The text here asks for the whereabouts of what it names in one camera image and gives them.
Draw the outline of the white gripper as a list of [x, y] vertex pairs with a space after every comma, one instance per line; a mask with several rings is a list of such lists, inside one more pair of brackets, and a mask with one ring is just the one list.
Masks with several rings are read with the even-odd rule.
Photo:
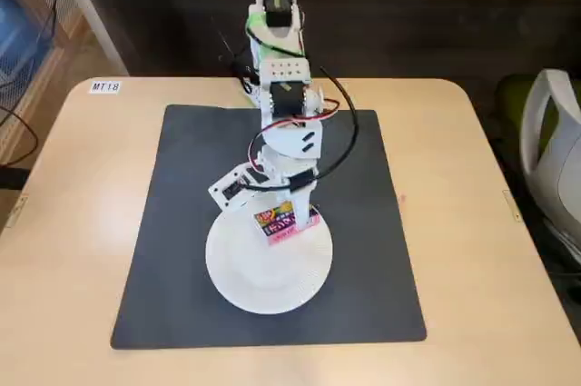
[[253, 184], [251, 190], [274, 192], [283, 198], [291, 198], [295, 225], [306, 228], [310, 218], [319, 216], [317, 209], [310, 204], [310, 194], [317, 186], [318, 162], [318, 158], [297, 158], [275, 150], [259, 150], [256, 163], [268, 180]]

